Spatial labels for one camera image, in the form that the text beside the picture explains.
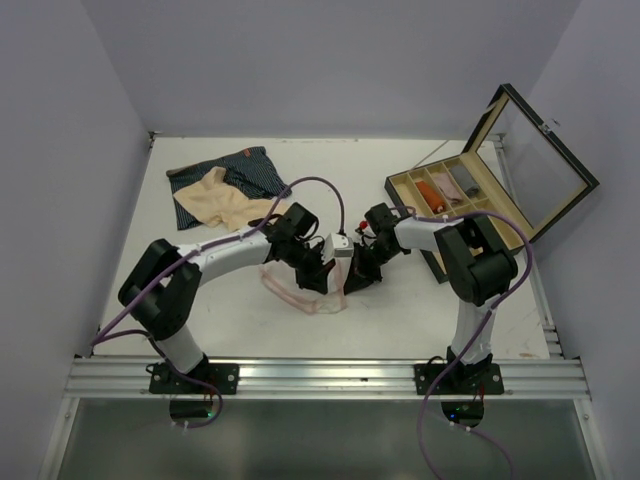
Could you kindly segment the white pink-trimmed underwear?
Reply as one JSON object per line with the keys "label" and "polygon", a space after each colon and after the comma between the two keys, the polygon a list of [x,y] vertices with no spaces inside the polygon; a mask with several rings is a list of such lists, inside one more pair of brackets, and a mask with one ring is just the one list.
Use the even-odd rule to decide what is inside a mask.
{"label": "white pink-trimmed underwear", "polygon": [[261,265],[258,270],[261,283],[290,306],[308,315],[337,314],[348,306],[344,284],[350,264],[350,259],[336,260],[336,265],[328,276],[326,295],[299,287],[295,281],[294,269],[283,262],[270,262]]}

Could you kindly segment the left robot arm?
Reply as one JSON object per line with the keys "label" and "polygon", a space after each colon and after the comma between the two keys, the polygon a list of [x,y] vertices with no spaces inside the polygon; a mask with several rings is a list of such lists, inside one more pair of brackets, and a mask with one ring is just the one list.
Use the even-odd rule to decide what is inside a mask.
{"label": "left robot arm", "polygon": [[317,223],[315,215],[295,203],[283,214],[253,220],[209,243],[178,247],[160,239],[148,246],[120,288],[118,300],[143,326],[182,390],[197,392],[212,378],[209,360],[187,326],[201,286],[236,270],[276,261],[294,270],[303,290],[327,295],[342,289],[338,258],[352,256],[351,241],[339,232],[311,245],[307,234]]}

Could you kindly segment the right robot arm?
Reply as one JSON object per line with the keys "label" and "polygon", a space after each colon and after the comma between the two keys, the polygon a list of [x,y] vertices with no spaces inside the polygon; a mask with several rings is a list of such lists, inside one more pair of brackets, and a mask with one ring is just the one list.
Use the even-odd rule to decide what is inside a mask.
{"label": "right robot arm", "polygon": [[492,363],[493,303],[517,276],[513,254],[486,215],[465,215],[452,222],[422,221],[408,211],[395,214],[381,203],[365,213],[365,221],[373,239],[354,247],[344,292],[354,293],[380,282],[381,267],[399,254],[438,252],[459,299],[443,379],[454,391],[470,391]]}

